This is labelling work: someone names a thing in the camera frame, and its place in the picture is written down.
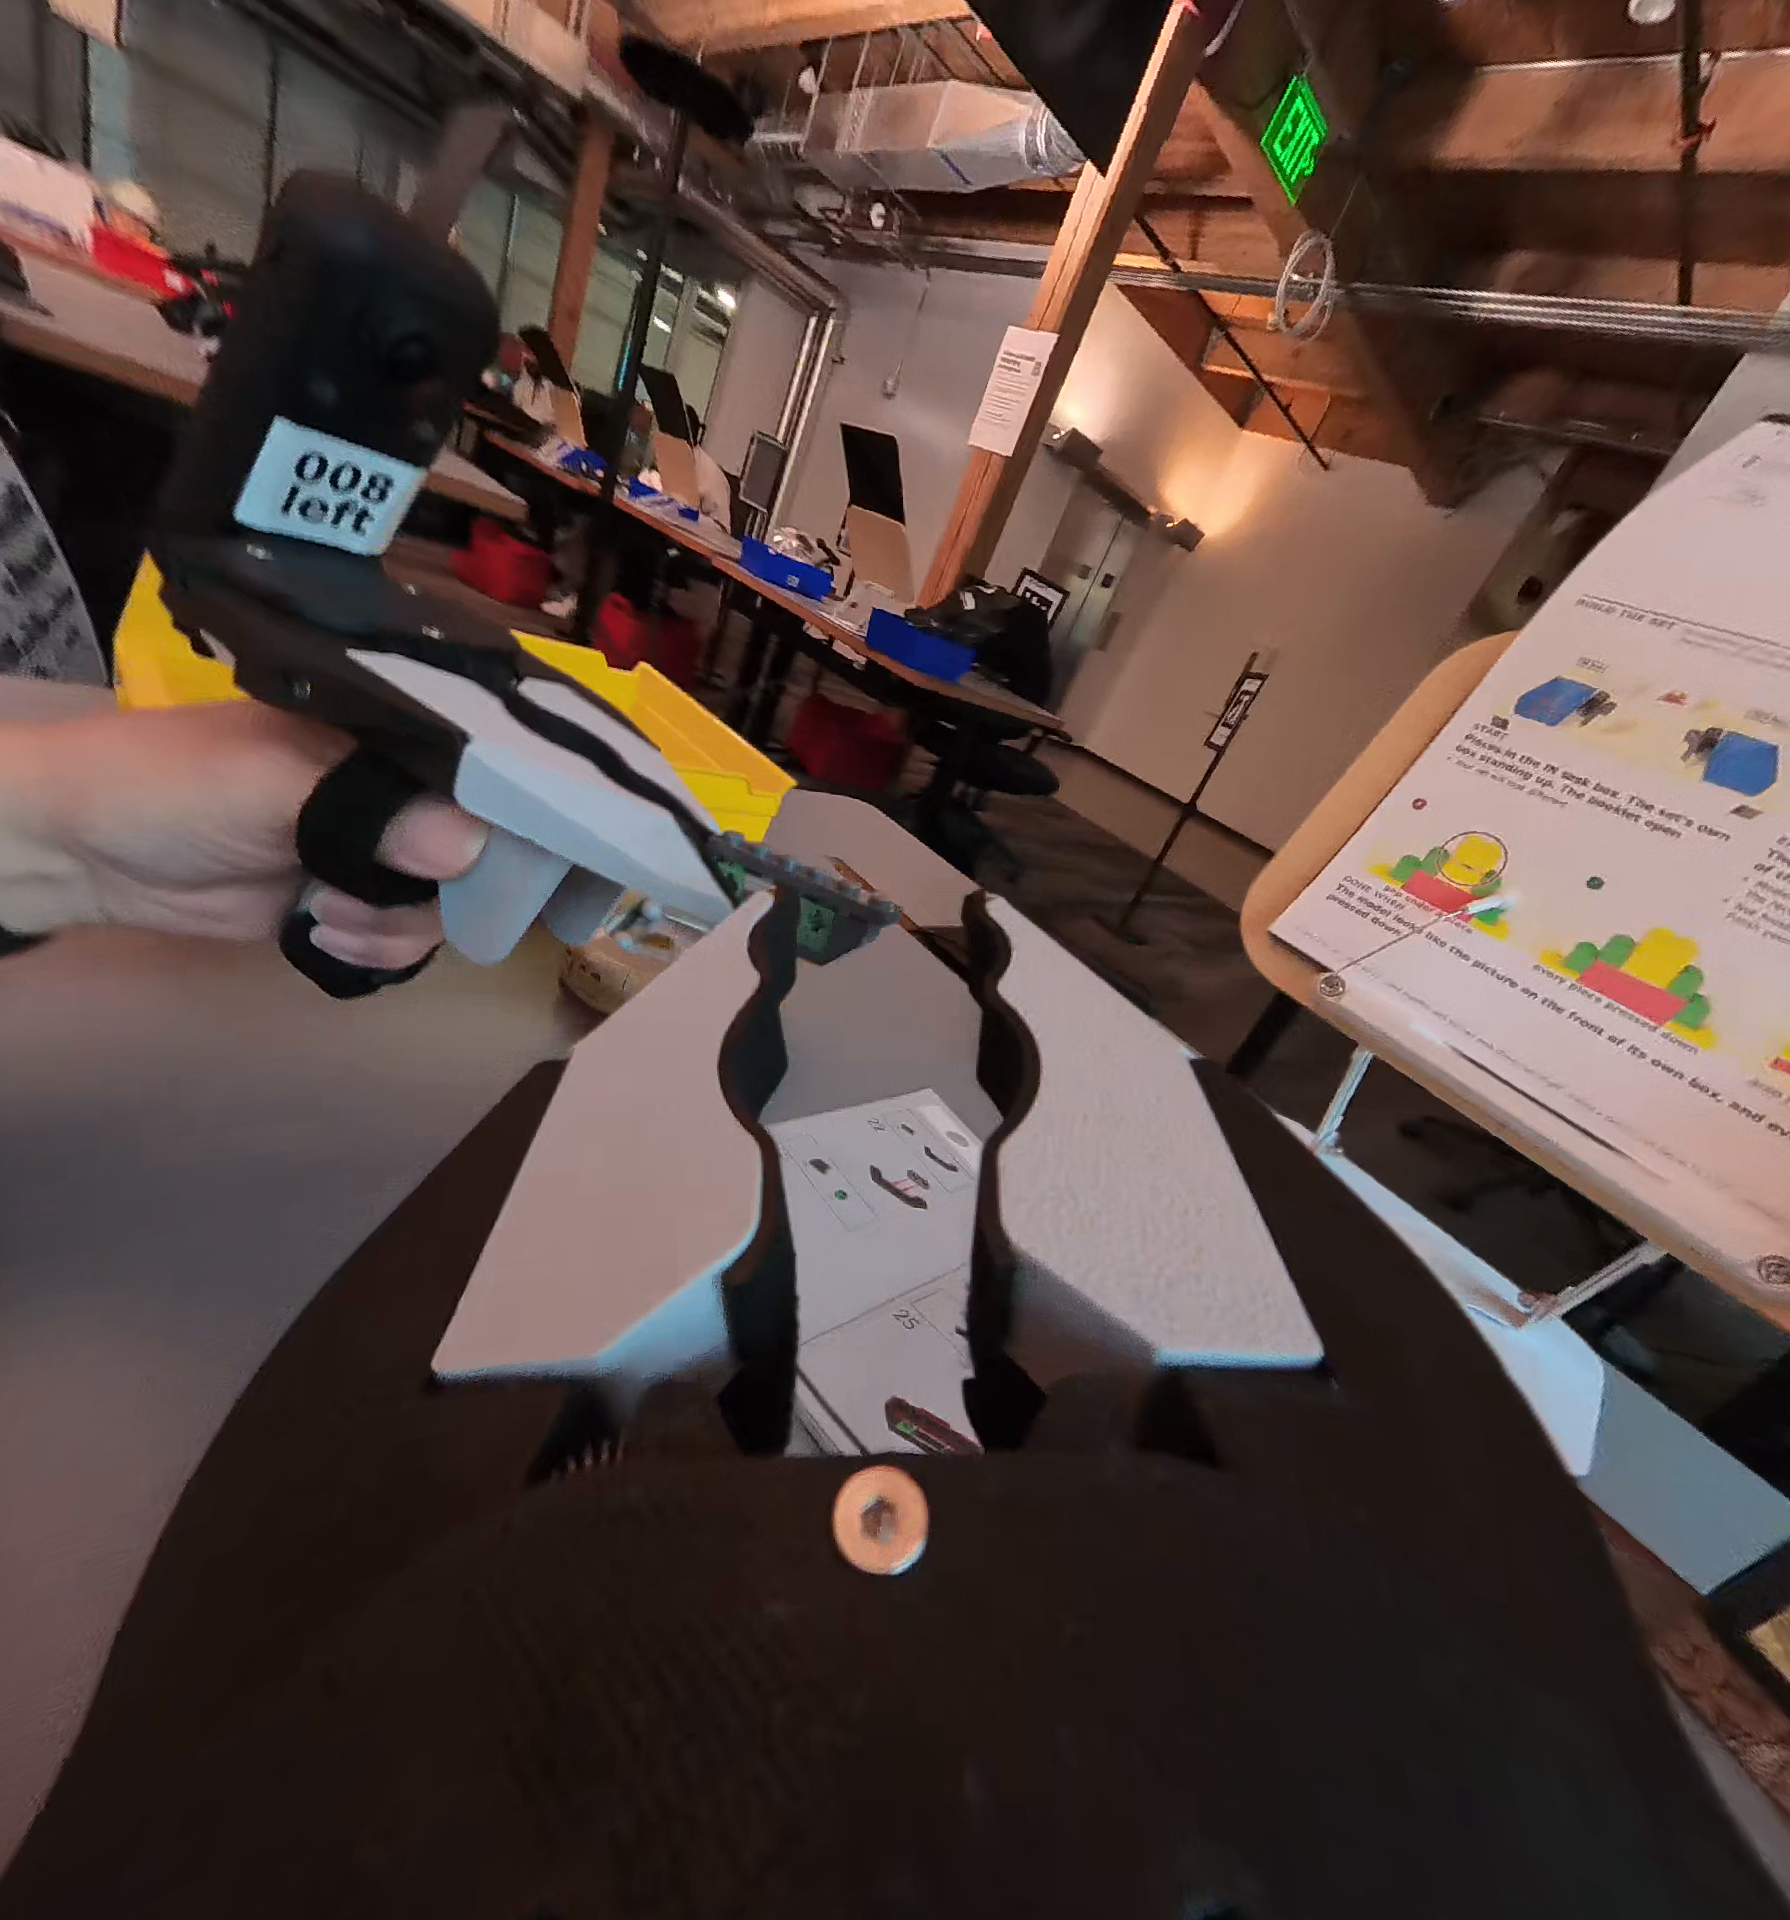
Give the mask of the red plastic bin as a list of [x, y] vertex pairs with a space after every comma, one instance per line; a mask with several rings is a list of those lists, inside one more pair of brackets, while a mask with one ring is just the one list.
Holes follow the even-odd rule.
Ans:
[[621, 592], [598, 604], [589, 646], [610, 667], [648, 664], [680, 687], [690, 687], [699, 673], [702, 631], [690, 619], [667, 609], [641, 611]]
[[908, 764], [910, 735], [904, 720], [884, 708], [808, 693], [787, 726], [783, 753], [816, 785], [884, 793]]
[[542, 609], [557, 564], [538, 542], [491, 515], [475, 517], [464, 546], [449, 554], [453, 577], [476, 594], [513, 609]]
[[101, 220], [89, 228], [89, 264], [92, 275], [155, 303], [196, 293], [196, 282], [159, 246]]

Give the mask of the document stand with black sheet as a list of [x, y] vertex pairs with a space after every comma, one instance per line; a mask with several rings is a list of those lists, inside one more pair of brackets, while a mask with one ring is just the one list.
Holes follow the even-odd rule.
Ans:
[[908, 492], [894, 435], [841, 422], [845, 509], [841, 532], [857, 584], [915, 604], [913, 560], [908, 535]]

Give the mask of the white paper notice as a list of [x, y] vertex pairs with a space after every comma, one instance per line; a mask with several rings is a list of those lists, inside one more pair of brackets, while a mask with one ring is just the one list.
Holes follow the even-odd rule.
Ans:
[[1041, 394], [1057, 333], [1011, 326], [993, 355], [966, 443], [979, 454], [1011, 458], [1025, 432], [1026, 416]]

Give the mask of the black disc pole stand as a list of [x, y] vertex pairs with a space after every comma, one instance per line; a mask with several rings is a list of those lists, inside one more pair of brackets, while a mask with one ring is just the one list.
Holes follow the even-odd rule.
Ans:
[[668, 111], [671, 125], [660, 174], [658, 210], [645, 247], [645, 267], [631, 303], [628, 331], [619, 357], [613, 400], [602, 419], [607, 426], [601, 446], [602, 472], [595, 506], [587, 519], [586, 564], [572, 611], [572, 640], [577, 646], [589, 642], [595, 612], [610, 592], [619, 541], [616, 497], [622, 490], [628, 469], [628, 425], [637, 406], [637, 388], [643, 374], [668, 242], [677, 220], [690, 133], [707, 132], [715, 141], [743, 144], [753, 132], [753, 119], [741, 106], [731, 87], [667, 38], [639, 30], [625, 32], [621, 36], [621, 62], [628, 81], [643, 96]]

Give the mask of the tan brick pot model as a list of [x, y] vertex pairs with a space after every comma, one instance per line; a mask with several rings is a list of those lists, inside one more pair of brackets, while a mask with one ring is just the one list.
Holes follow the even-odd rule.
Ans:
[[566, 944], [560, 986], [587, 1011], [608, 1016], [688, 953], [705, 929], [639, 892], [625, 892], [594, 933]]

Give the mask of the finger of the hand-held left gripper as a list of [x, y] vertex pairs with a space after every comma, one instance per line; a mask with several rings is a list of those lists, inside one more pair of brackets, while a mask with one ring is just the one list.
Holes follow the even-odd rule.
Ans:
[[351, 651], [351, 660], [378, 683], [413, 698], [429, 717], [462, 731], [464, 746], [478, 726], [499, 716], [512, 716], [577, 753], [587, 753], [589, 735], [601, 735], [602, 728], [621, 728], [628, 740], [651, 746], [616, 708], [559, 675], [521, 675], [510, 687], [493, 690], [467, 675], [404, 656]]
[[512, 716], [478, 726], [460, 758], [453, 798], [486, 827], [560, 856], [702, 926], [734, 904], [715, 876], [710, 813], [668, 762], [621, 728], [589, 750], [552, 743]]

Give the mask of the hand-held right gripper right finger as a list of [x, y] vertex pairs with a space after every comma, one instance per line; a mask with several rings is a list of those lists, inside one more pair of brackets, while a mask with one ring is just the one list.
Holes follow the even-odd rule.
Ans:
[[1063, 1379], [1311, 1372], [1303, 1307], [1203, 1058], [1008, 900], [969, 892], [984, 1143], [963, 1402], [1019, 1448]]

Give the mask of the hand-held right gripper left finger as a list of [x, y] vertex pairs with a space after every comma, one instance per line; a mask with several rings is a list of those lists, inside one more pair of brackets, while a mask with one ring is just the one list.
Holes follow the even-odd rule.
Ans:
[[567, 1379], [613, 1427], [690, 1379], [743, 1451], [785, 1449], [797, 1251], [762, 1114], [798, 919], [797, 894], [753, 897], [572, 1050], [433, 1379]]

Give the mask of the printed instruction sheet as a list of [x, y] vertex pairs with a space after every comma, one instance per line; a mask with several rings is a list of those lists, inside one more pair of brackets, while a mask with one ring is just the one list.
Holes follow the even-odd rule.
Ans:
[[1396, 1063], [1790, 1290], [1790, 419], [1609, 534], [1269, 933]]

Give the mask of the person's left hand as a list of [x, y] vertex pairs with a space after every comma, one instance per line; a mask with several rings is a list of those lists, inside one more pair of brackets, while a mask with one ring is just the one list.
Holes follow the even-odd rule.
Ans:
[[0, 926], [265, 943], [304, 908], [334, 960], [421, 967], [438, 904], [371, 904], [300, 861], [300, 815], [352, 750], [247, 701], [0, 723]]

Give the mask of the yellow bin with brick pieces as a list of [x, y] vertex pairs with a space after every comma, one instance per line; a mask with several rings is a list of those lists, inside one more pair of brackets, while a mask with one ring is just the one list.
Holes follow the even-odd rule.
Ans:
[[[513, 628], [536, 660], [579, 683], [633, 723], [680, 775], [724, 832], [762, 843], [797, 781], [690, 693], [648, 662], [615, 667], [594, 647]], [[114, 632], [122, 710], [218, 705], [241, 697], [228, 665], [197, 653], [162, 604], [162, 576], [145, 556]]]

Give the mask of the silver air duct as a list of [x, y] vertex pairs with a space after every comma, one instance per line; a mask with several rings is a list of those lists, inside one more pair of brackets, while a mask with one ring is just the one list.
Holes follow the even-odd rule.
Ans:
[[966, 81], [823, 95], [797, 156], [844, 192], [963, 195], [1069, 180], [1084, 165], [1035, 95]]

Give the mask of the dark grey brick assembly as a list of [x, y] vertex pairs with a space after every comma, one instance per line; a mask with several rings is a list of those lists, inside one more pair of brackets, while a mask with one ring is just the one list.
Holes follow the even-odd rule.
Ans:
[[797, 860], [737, 832], [707, 840], [705, 857], [734, 900], [772, 892], [797, 912], [797, 953], [824, 965], [869, 947], [883, 929], [904, 924], [894, 899], [839, 872]]

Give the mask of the long wooden table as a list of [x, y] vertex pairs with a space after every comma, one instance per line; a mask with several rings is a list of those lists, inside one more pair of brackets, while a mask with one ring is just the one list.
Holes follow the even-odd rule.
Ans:
[[507, 419], [494, 408], [472, 398], [464, 419], [476, 426], [483, 441], [579, 500], [595, 521], [615, 517], [621, 528], [628, 528], [631, 541], [660, 545], [661, 551], [682, 556], [682, 564], [707, 569], [731, 594], [747, 596], [754, 604], [753, 624], [757, 632], [762, 632], [762, 662], [753, 671], [743, 671], [743, 685], [748, 687], [745, 735], [753, 745], [762, 746], [769, 740], [792, 656], [811, 660], [819, 675], [833, 675], [856, 685], [887, 708], [912, 714], [958, 710], [977, 714], [982, 726], [1004, 734], [1069, 739], [1057, 716], [1015, 693], [987, 687], [974, 676], [949, 683], [871, 647], [863, 632], [853, 632], [836, 619], [830, 604], [754, 576], [734, 554], [722, 553], [719, 542], [710, 541], [707, 532], [680, 511], [655, 509], [627, 494], [602, 507], [598, 480], [566, 469], [547, 452], [507, 432]]

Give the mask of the instruction booklet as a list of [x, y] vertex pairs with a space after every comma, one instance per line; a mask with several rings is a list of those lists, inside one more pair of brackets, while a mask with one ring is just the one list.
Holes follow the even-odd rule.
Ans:
[[968, 1288], [982, 1138], [918, 1089], [769, 1125], [797, 1251], [797, 1439], [975, 1455]]

